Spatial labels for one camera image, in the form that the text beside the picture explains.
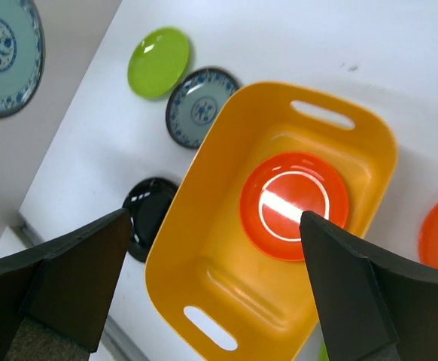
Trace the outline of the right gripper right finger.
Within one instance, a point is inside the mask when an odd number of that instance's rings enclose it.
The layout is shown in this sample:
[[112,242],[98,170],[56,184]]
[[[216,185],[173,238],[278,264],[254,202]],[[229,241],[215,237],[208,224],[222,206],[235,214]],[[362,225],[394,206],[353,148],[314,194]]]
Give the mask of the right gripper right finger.
[[438,269],[312,211],[300,234],[331,360],[438,360]]

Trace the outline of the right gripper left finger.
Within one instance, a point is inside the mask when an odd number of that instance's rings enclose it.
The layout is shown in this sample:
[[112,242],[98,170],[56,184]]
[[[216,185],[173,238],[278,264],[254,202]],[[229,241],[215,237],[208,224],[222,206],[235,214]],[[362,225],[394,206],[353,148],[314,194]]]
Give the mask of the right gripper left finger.
[[0,360],[87,360],[98,350],[129,244],[121,208],[0,258]]

